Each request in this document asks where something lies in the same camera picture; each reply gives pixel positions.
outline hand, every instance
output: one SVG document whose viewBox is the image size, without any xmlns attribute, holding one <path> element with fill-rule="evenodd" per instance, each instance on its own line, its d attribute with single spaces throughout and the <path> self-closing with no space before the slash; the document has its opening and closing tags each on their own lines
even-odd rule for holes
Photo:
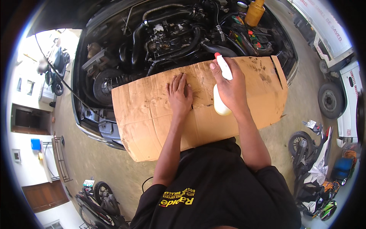
<svg viewBox="0 0 366 229">
<path fill-rule="evenodd" d="M 186 84 L 186 73 L 180 73 L 178 76 L 174 76 L 172 83 L 167 83 L 165 89 L 167 90 L 167 96 L 170 103 L 170 107 L 173 111 L 173 119 L 183 121 L 192 106 L 192 88 L 188 84 L 187 97 L 184 96 L 184 86 Z"/>
<path fill-rule="evenodd" d="M 222 76 L 221 68 L 214 59 L 210 64 L 210 69 L 216 79 L 217 89 L 223 103 L 232 111 L 234 116 L 238 118 L 243 112 L 247 112 L 247 95 L 245 86 L 245 75 L 235 60 L 224 57 L 226 63 L 230 67 L 232 80 L 227 80 Z"/>
</svg>

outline cardboard sheet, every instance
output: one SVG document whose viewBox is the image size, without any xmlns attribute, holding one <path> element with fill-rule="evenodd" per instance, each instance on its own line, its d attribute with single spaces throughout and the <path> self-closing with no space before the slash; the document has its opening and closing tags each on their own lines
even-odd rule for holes
<svg viewBox="0 0 366 229">
<path fill-rule="evenodd" d="M 287 83 L 277 57 L 233 59 L 245 74 L 248 106 L 257 128 L 279 121 L 286 103 Z M 180 150 L 239 134 L 234 116 L 220 116 L 213 107 L 216 81 L 210 63 L 180 67 L 112 89 L 121 141 L 136 162 L 159 157 L 172 119 L 165 84 L 179 73 L 187 74 L 187 83 L 193 89 L 193 109 L 186 119 Z"/>
</svg>

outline concrete floor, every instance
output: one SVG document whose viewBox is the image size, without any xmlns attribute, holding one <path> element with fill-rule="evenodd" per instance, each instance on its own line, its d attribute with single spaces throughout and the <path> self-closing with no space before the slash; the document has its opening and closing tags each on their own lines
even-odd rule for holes
<svg viewBox="0 0 366 229">
<path fill-rule="evenodd" d="M 337 122 L 323 118 L 318 107 L 318 89 L 325 80 L 319 70 L 320 59 L 317 53 L 311 50 L 300 32 L 294 27 L 286 6 L 276 0 L 267 0 L 266 4 L 286 28 L 300 57 L 298 72 L 288 90 L 285 116 L 281 121 L 259 131 L 269 150 L 272 164 L 285 177 L 287 185 L 292 191 L 295 177 L 287 147 L 291 134 L 303 130 L 319 141 L 320 137 L 306 128 L 301 120 L 312 119 L 317 122 L 325 122 L 325 127 L 333 125 L 335 128 L 333 152 L 329 162 L 331 171 L 335 159 L 340 157 L 340 149 L 335 144 L 338 134 Z M 70 83 L 70 74 L 65 76 L 65 80 Z M 62 96 L 57 97 L 54 116 L 56 135 L 63 135 L 65 138 L 64 154 L 67 169 L 73 179 L 65 185 L 71 195 L 74 196 L 81 190 L 85 179 L 94 176 L 96 181 L 105 181 L 110 185 L 117 200 L 121 203 L 121 214 L 125 215 L 126 220 L 131 220 L 142 194 L 141 185 L 153 175 L 156 162 L 134 162 L 126 151 L 110 148 L 82 133 L 75 124 L 71 94 L 67 89 Z"/>
</svg>

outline black car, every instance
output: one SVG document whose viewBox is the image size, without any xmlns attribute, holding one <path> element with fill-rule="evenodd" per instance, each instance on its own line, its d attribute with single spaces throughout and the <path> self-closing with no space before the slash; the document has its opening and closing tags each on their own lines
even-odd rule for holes
<svg viewBox="0 0 366 229">
<path fill-rule="evenodd" d="M 30 30 L 82 29 L 71 76 L 76 125 L 89 137 L 125 149 L 111 89 L 169 69 L 224 56 L 276 55 L 289 85 L 299 58 L 278 19 L 243 21 L 250 1 L 48 1 Z"/>
</svg>

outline license plate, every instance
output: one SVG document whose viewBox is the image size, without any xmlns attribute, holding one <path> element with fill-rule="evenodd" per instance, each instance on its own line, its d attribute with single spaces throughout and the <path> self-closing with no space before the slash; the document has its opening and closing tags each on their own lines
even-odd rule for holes
<svg viewBox="0 0 366 229">
<path fill-rule="evenodd" d="M 87 187 L 93 187 L 94 181 L 93 180 L 85 180 L 83 185 Z"/>
<path fill-rule="evenodd" d="M 315 126 L 316 124 L 317 124 L 317 122 L 316 122 L 316 121 L 309 120 L 309 121 L 307 122 L 306 126 L 307 126 L 307 127 L 309 127 L 309 128 L 311 128 L 311 129 L 313 129 L 313 128 L 314 128 L 314 126 Z"/>
</svg>

